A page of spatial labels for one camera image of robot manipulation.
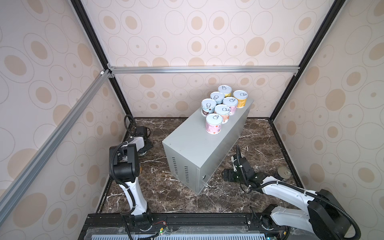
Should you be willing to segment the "teal brown label can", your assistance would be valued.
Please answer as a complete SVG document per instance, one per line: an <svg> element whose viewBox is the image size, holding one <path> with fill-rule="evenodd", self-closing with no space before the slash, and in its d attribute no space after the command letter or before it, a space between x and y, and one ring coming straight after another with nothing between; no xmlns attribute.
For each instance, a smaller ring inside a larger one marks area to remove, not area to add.
<svg viewBox="0 0 384 240"><path fill-rule="evenodd" d="M217 102L213 99L204 99L202 100L202 115L206 118L209 114L212 114L215 111Z"/></svg>

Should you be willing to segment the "black red label can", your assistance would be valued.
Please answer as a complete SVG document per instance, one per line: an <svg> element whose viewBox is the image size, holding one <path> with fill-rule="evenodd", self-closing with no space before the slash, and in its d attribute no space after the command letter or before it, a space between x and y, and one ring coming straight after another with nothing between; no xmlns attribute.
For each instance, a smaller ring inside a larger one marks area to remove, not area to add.
<svg viewBox="0 0 384 240"><path fill-rule="evenodd" d="M292 177L292 172L287 167L279 167L276 172L276 178L280 181L287 181Z"/></svg>

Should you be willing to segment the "orange white label can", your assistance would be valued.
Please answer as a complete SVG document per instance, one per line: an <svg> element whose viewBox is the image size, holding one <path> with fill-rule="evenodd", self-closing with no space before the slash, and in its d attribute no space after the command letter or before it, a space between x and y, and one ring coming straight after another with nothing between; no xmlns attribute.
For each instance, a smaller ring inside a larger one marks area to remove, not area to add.
<svg viewBox="0 0 384 240"><path fill-rule="evenodd" d="M226 124L229 121L231 109L229 106L220 104L215 106L215 114L222 116L222 124Z"/></svg>

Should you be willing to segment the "light blue bear can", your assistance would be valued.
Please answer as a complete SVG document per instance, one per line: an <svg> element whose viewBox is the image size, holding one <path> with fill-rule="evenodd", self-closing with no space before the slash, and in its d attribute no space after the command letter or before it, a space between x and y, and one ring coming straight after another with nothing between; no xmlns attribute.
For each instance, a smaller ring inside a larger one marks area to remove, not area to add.
<svg viewBox="0 0 384 240"><path fill-rule="evenodd" d="M225 98L225 94L221 93L221 92L212 92L210 94L210 97L212 100L215 100L217 105L220 105L223 103L223 100Z"/></svg>

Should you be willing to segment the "purple white label can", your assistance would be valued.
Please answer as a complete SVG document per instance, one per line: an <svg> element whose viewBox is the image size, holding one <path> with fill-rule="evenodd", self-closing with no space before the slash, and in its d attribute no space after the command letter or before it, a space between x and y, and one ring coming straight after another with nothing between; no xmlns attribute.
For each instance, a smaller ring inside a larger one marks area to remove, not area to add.
<svg viewBox="0 0 384 240"><path fill-rule="evenodd" d="M223 117L219 114L209 114L206 117L206 132L211 135L218 134L222 129Z"/></svg>

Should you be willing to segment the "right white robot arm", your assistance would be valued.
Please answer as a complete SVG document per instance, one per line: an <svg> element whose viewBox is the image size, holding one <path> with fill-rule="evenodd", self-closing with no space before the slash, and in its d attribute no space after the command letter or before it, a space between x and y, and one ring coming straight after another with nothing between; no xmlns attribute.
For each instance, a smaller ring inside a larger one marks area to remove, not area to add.
<svg viewBox="0 0 384 240"><path fill-rule="evenodd" d="M250 224L257 223L267 231L277 226L287 226L315 234L320 240L347 240L347 232L353 228L350 238L359 240L361 229L334 195L327 190L318 192L288 184L263 172L256 172L239 146L231 157L232 168L222 171L225 182L238 183L246 194L258 192L279 198L293 206L288 209L270 204L262 213L252 213Z"/></svg>

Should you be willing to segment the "pink label can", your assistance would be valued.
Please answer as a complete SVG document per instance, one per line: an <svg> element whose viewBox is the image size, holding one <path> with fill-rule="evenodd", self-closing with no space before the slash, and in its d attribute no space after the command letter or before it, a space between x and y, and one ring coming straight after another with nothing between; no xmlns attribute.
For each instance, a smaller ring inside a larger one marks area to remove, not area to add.
<svg viewBox="0 0 384 240"><path fill-rule="evenodd" d="M230 116L233 116L238 107L238 100L234 97L226 97L223 99L223 104L230 108Z"/></svg>

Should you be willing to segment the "yellow orange label can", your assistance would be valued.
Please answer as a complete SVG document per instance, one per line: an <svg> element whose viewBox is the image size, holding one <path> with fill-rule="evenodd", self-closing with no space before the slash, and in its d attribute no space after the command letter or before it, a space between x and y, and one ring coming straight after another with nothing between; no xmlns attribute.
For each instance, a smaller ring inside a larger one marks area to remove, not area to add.
<svg viewBox="0 0 384 240"><path fill-rule="evenodd" d="M248 93L246 91L243 91L243 90L237 90L237 91L234 91L233 97L238 100L237 108L241 109L246 105Z"/></svg>

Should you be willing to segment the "yellow fruit label can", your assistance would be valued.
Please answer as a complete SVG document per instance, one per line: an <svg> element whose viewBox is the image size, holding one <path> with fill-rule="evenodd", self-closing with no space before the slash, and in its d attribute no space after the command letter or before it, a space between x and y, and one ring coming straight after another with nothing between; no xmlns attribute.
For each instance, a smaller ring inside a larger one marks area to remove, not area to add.
<svg viewBox="0 0 384 240"><path fill-rule="evenodd" d="M225 95L225 97L232 96L232 88L228 85L221 85L218 87L218 91Z"/></svg>

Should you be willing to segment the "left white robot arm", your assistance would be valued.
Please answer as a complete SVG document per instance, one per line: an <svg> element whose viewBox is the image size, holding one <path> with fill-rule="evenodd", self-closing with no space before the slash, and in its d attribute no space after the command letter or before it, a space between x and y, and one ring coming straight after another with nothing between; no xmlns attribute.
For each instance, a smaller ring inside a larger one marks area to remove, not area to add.
<svg viewBox="0 0 384 240"><path fill-rule="evenodd" d="M152 147L151 130L138 126L132 115L124 117L127 139L117 146L110 147L109 175L125 193L130 205L128 216L132 224L151 224L152 216L139 184L141 172L139 157Z"/></svg>

